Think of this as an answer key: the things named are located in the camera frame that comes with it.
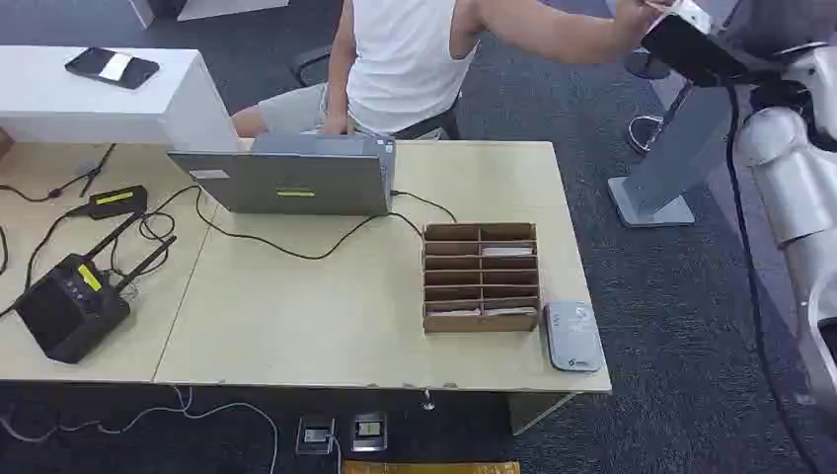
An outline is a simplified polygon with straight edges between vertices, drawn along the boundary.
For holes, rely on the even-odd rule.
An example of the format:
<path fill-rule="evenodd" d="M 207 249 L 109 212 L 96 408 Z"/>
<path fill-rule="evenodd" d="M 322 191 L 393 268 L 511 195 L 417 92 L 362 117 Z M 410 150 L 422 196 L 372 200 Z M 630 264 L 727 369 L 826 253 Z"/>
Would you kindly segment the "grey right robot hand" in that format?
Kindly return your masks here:
<path fill-rule="evenodd" d="M 679 75 L 701 88 L 758 84 L 762 74 L 747 67 L 711 35 L 679 15 L 661 16 L 641 46 Z"/>

